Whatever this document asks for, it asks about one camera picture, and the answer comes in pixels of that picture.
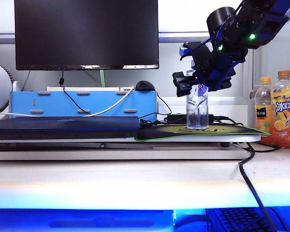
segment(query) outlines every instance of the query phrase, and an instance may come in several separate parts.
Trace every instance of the orange bottle cap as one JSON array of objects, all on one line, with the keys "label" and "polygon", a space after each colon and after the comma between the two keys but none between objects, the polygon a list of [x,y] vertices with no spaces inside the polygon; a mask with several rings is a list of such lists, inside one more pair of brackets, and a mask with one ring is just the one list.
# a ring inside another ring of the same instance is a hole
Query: orange bottle cap
[{"label": "orange bottle cap", "polygon": [[290,76],[290,70],[281,70],[278,71],[278,77],[283,77],[283,76]]},{"label": "orange bottle cap", "polygon": [[271,77],[261,77],[260,78],[260,83],[261,84],[270,84],[272,82]]}]

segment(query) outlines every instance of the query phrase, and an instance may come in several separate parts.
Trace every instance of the computer monitor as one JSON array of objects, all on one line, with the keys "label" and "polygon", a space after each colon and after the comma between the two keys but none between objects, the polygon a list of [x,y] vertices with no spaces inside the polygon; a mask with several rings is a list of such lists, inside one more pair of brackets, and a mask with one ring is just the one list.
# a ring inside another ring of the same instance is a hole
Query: computer monitor
[{"label": "computer monitor", "polygon": [[157,69],[158,0],[15,0],[17,70]]}]

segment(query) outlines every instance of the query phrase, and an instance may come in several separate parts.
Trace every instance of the green mouse pad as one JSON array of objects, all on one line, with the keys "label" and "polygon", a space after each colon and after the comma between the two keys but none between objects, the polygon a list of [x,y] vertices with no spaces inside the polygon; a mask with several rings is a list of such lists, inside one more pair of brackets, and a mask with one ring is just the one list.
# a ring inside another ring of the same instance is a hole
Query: green mouse pad
[{"label": "green mouse pad", "polygon": [[172,138],[189,135],[240,135],[260,134],[270,135],[255,128],[230,124],[212,124],[204,130],[188,129],[186,125],[163,125],[140,128],[135,136],[136,141],[148,141],[156,139]]}]

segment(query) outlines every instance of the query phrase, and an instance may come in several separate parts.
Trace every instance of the clear bottle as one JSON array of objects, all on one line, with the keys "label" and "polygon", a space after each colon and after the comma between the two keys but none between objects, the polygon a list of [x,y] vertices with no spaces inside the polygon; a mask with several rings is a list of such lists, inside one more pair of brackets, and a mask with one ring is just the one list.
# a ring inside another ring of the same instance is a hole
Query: clear bottle
[{"label": "clear bottle", "polygon": [[207,93],[208,88],[203,84],[192,86],[190,94],[187,95],[187,128],[208,128]]},{"label": "clear bottle", "polygon": [[[256,128],[270,133],[273,133],[274,115],[271,105],[271,83],[270,77],[261,77],[261,87],[255,95],[255,111],[256,111]],[[261,142],[271,144],[271,135],[261,136]]]},{"label": "clear bottle", "polygon": [[274,110],[272,143],[290,148],[290,71],[278,72],[278,82],[271,90]]}]

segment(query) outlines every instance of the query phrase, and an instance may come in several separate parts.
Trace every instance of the computer mouse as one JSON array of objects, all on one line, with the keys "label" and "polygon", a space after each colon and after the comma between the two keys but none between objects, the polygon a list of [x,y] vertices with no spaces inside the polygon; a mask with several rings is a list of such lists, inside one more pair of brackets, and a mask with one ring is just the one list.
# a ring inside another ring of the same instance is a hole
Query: computer mouse
[{"label": "computer mouse", "polygon": [[154,85],[149,81],[139,81],[135,86],[136,91],[156,91]]}]

